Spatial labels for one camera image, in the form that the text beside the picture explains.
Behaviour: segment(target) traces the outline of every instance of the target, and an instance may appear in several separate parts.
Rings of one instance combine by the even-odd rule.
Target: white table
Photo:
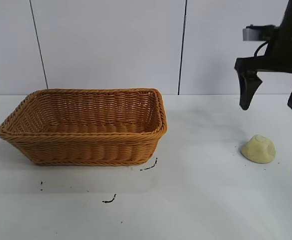
[[[0,123],[23,98],[0,96]],[[40,167],[0,140],[0,240],[292,240],[287,98],[165,96],[168,132],[140,166]],[[254,134],[274,162],[240,155]]]

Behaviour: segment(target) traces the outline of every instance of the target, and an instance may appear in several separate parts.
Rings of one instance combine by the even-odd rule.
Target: play dough
[[[262,135],[255,135],[241,148],[241,153],[249,160],[267,164],[272,162],[276,156],[274,143]]]

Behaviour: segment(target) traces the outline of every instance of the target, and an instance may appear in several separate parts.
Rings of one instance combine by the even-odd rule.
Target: woven basket
[[[0,138],[39,165],[128,166],[151,158],[167,131],[159,91],[36,91],[0,126]]]

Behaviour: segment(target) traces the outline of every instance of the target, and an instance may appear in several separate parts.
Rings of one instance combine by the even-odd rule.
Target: black mark
[[[140,169],[140,171],[148,170],[148,169],[152,169],[154,166],[156,166],[156,164],[157,164],[157,160],[158,160],[158,158],[156,157],[156,161],[155,161],[155,164],[154,164],[153,166],[147,167],[147,168],[145,168],[145,169]]]
[[[109,204],[109,203],[112,203],[113,201],[114,201],[114,199],[116,198],[116,193],[115,193],[115,195],[114,195],[114,197],[113,197],[113,199],[111,199],[110,201],[102,201],[104,204]]]

